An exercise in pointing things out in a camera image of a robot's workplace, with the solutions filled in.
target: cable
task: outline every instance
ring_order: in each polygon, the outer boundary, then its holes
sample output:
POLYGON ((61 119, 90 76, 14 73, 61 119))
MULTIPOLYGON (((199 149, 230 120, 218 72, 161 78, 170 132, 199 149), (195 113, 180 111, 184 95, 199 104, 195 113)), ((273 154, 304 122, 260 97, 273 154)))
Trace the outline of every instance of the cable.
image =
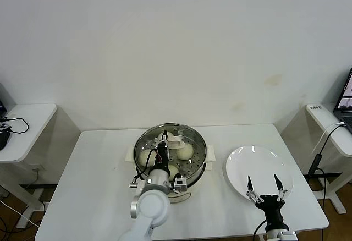
POLYGON ((137 175, 134 176, 135 179, 138 179, 138 178, 141 178, 141 179, 142 179, 142 176, 141 176, 141 175, 147 170, 147 168, 148 168, 148 163, 149 163, 149 158, 150 158, 150 156, 152 155, 152 152, 153 152, 153 151, 157 152, 156 149, 152 149, 152 150, 149 152, 149 155, 148 155, 148 158, 147 158, 147 162, 145 163, 145 167, 144 167, 143 171, 140 173, 140 172, 138 171, 138 169, 136 169, 136 170, 137 170, 137 175))
POLYGON ((22 132, 12 131, 11 129, 8 130, 9 132, 14 133, 14 134, 23 134, 23 133, 26 133, 26 132, 29 130, 29 125, 28 125, 28 123, 26 122, 25 119, 23 119, 23 118, 21 118, 21 117, 18 117, 18 118, 11 118, 11 119, 10 119, 10 118, 7 118, 7 117, 4 117, 4 118, 1 118, 1 119, 0 119, 0 122, 7 122, 7 121, 14 121, 14 120, 22 120, 22 121, 26 124, 27 128, 26 128, 26 130, 24 130, 24 131, 22 131, 22 132))
MULTIPOLYGON (((41 221, 42 221, 42 219, 36 221, 35 223, 38 224, 38 223, 41 223, 41 221)), ((17 233, 22 233, 22 232, 28 230, 29 228, 32 228, 33 226, 34 226, 34 225, 31 224, 30 226, 27 226, 26 228, 23 228, 23 229, 18 230, 18 231, 16 231, 16 232, 14 232, 13 230, 12 230, 12 232, 7 232, 7 229, 6 229, 6 228, 5 228, 5 230, 0 228, 0 232, 6 233, 6 234, 17 234, 17 233)))
POLYGON ((253 233, 253 238, 252 238, 252 241, 255 241, 255 235, 257 234, 259 228, 266 223, 266 219, 260 223, 260 225, 258 225, 257 229, 255 229, 254 233, 253 233))
POLYGON ((345 123, 339 125, 338 127, 335 127, 334 130, 332 130, 332 131, 330 132, 330 134, 329 134, 328 137, 326 138, 325 143, 324 143, 323 147, 321 148, 321 150, 320 150, 320 152, 319 152, 318 155, 321 155, 321 153, 323 152, 324 147, 325 147, 326 143, 328 143, 328 140, 329 140, 330 136, 332 135, 332 133, 334 133, 335 130, 337 130, 338 128, 343 127, 343 126, 345 126, 345 123))
POLYGON ((330 128, 330 127, 333 127, 334 125, 337 125, 337 124, 345 124, 344 122, 340 122, 340 123, 336 123, 336 124, 331 124, 329 125, 327 128, 325 128, 324 132, 322 133, 318 143, 315 145, 315 147, 313 148, 312 150, 312 153, 311 155, 313 155, 314 151, 316 150, 316 148, 318 147, 319 143, 321 142, 321 140, 323 139, 324 135, 325 135, 325 132, 330 128))
MULTIPOLYGON (((321 168, 317 168, 317 169, 320 170, 324 175, 324 198, 323 198, 323 205, 321 207, 324 212, 325 198, 326 198, 326 175, 325 175, 325 172, 321 168)), ((321 241, 324 241, 324 229, 321 229, 321 241)))
POLYGON ((35 181, 31 182, 30 184, 28 184, 26 187, 24 187, 23 189, 27 189, 30 185, 33 185, 34 183, 36 183, 39 179, 39 169, 37 170, 37 178, 35 179, 35 181))
POLYGON ((7 208, 13 210, 15 213, 17 213, 18 215, 20 215, 21 217, 25 218, 28 222, 30 222, 31 224, 34 224, 36 227, 39 228, 38 225, 36 225, 35 223, 33 223, 31 220, 29 220, 27 217, 23 216, 22 214, 20 214, 18 211, 16 211, 15 209, 13 209, 12 207, 8 206, 6 203, 4 203, 2 200, 0 200, 0 202, 5 205, 7 208))
POLYGON ((312 178, 312 176, 314 175, 315 171, 317 170, 317 168, 318 168, 318 166, 319 166, 319 164, 320 164, 320 161, 321 161, 321 159, 322 159, 322 157, 323 157, 322 152, 323 152, 323 150, 324 150, 324 148, 325 148, 325 146, 326 146, 326 143, 328 142, 330 136, 332 135, 332 133, 335 132, 335 130, 337 130, 337 129, 340 128, 340 127, 345 127, 345 126, 346 126, 345 124, 341 124, 341 125, 339 125, 338 127, 335 127, 335 128, 329 133, 328 137, 327 137, 326 140, 325 140, 325 143, 324 143, 323 147, 321 148, 320 152, 319 152, 317 155, 315 155, 315 158, 314 158, 312 164, 310 165, 310 168, 309 168, 309 170, 308 170, 307 183, 309 182, 309 179, 312 178))
POLYGON ((6 237, 6 234, 7 234, 7 226, 6 226, 6 223, 5 221, 3 220, 3 218, 0 217, 0 221, 2 221, 2 223, 4 224, 5 226, 5 233, 4 233, 4 236, 2 237, 2 239, 0 241, 3 241, 5 240, 5 237, 6 237))

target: white plate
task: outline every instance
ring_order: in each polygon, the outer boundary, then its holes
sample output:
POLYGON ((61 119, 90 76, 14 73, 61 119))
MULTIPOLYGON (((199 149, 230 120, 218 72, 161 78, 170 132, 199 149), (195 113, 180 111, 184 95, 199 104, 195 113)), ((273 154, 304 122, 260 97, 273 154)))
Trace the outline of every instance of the white plate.
POLYGON ((233 151, 225 164, 226 176, 232 186, 246 199, 248 176, 253 189, 259 195, 278 194, 274 174, 281 180, 284 189, 291 193, 293 178, 287 165, 271 150, 261 146, 242 146, 233 151))

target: laptop screen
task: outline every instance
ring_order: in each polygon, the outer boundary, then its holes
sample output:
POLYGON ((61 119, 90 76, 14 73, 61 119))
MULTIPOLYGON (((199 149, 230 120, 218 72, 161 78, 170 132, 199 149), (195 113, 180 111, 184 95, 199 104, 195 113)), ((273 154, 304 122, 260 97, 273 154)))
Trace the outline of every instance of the laptop screen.
POLYGON ((343 111, 345 109, 352 109, 352 69, 348 75, 347 81, 344 85, 343 91, 340 95, 340 99, 336 104, 336 111, 343 111))

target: table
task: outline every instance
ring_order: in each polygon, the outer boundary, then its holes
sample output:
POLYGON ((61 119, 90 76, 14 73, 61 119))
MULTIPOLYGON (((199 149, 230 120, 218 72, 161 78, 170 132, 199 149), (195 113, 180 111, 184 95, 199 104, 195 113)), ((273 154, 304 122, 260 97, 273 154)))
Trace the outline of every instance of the table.
MULTIPOLYGON (((54 104, 36 104, 36 105, 13 105, 6 106, 8 113, 5 115, 8 118, 21 117, 26 120, 29 129, 24 134, 11 134, 4 149, 0 151, 0 163, 16 163, 23 160, 31 150, 35 141, 44 130, 45 126, 52 118, 56 111, 54 104)), ((8 121, 13 130, 22 131, 26 126, 21 120, 8 121)), ((43 190, 36 189, 33 195, 18 185, 17 181, 9 172, 0 166, 0 185, 19 198, 24 203, 28 204, 28 208, 23 213, 24 216, 30 217, 34 211, 43 211, 43 203, 38 199, 43 190)), ((27 221, 20 219, 17 227, 25 228, 27 221)))
MULTIPOLYGON (((294 188, 282 208, 294 231, 321 229, 328 220, 285 143, 271 124, 195 128, 215 149, 213 170, 190 199, 172 204, 169 219, 157 227, 153 240, 203 239, 252 235, 264 214, 242 197, 223 175, 228 155, 237 147, 257 144, 284 158, 294 188)), ((82 132, 38 230, 36 241, 117 240, 134 220, 128 185, 135 170, 125 162, 129 146, 146 129, 82 132)), ((265 232, 261 227, 258 234, 265 232)))
MULTIPOLYGON (((313 103, 307 105, 306 110, 317 122, 320 128, 325 130, 331 124, 340 122, 340 120, 333 114, 334 107, 335 104, 333 103, 313 103)), ((327 133, 331 132, 335 127, 336 125, 334 127, 330 127, 330 129, 327 130, 327 133)), ((339 128, 334 131, 334 133, 330 136, 330 140, 343 156, 352 157, 352 134, 347 130, 347 128, 339 128)), ((347 211, 336 192, 351 180, 352 170, 351 172, 342 173, 332 183, 326 182, 326 198, 331 200, 339 214, 347 213, 347 211)), ((319 181, 322 185, 324 185, 323 178, 320 178, 319 181)), ((323 190, 315 191, 314 195, 318 200, 323 199, 323 190)))

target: stain on wall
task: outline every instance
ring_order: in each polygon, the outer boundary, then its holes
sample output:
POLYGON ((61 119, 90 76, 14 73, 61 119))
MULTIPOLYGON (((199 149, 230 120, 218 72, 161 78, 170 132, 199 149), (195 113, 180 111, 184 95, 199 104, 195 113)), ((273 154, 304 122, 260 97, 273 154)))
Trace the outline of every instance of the stain on wall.
POLYGON ((235 103, 235 105, 232 107, 232 110, 235 112, 239 112, 239 111, 242 111, 244 107, 246 107, 245 102, 238 102, 238 103, 235 103))
POLYGON ((281 84, 281 81, 282 81, 282 74, 279 73, 279 74, 274 74, 270 76, 264 81, 264 83, 270 86, 278 86, 281 84))

